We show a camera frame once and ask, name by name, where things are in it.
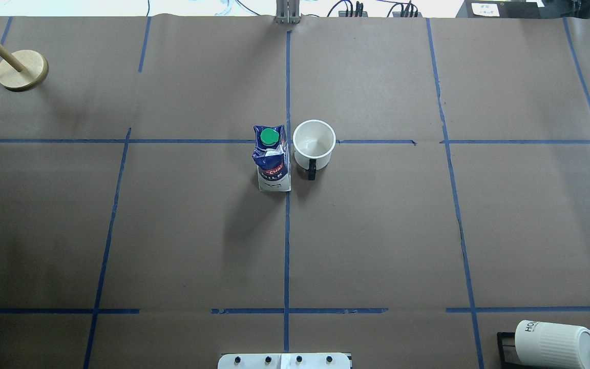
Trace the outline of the blue white milk carton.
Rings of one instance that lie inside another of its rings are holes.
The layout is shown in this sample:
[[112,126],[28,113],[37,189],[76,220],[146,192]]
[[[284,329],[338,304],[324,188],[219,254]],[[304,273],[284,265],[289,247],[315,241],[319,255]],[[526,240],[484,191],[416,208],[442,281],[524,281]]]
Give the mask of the blue white milk carton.
[[252,159],[256,165],[259,191],[291,191],[292,169],[286,127],[257,125],[254,132],[256,140]]

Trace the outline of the white smiley face mug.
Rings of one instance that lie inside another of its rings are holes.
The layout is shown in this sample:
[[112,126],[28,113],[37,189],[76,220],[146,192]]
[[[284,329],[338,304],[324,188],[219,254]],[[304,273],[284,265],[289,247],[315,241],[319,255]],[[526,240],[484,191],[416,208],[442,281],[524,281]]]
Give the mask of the white smiley face mug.
[[307,180],[315,180],[318,170],[329,164],[335,145],[336,133],[330,124],[310,119],[297,126],[293,132],[293,157]]

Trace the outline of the black box with label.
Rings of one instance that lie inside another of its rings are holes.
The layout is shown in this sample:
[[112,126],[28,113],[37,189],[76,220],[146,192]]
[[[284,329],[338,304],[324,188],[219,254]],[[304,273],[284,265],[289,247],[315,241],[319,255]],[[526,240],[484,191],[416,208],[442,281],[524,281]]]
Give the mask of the black box with label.
[[456,18],[541,19],[537,2],[463,1]]

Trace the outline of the wooden mug tree stand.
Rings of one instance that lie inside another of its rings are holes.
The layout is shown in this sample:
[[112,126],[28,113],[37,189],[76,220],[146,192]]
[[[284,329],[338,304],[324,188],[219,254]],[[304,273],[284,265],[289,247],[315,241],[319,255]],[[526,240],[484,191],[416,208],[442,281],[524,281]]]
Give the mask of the wooden mug tree stand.
[[39,86],[49,73],[47,59],[37,51],[8,51],[0,42],[0,84],[5,89],[23,92]]

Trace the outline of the aluminium frame post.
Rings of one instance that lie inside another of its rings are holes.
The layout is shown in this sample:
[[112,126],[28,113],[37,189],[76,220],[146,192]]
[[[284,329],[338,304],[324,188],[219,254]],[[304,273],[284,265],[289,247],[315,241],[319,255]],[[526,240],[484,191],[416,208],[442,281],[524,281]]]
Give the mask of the aluminium frame post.
[[301,16],[300,0],[276,0],[277,24],[299,24]]

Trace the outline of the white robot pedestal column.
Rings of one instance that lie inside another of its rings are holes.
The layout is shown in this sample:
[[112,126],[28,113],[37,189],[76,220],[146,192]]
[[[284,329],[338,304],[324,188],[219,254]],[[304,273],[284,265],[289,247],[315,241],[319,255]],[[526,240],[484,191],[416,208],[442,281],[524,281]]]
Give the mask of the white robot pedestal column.
[[322,353],[237,353],[224,354],[218,368],[352,368],[350,354]]

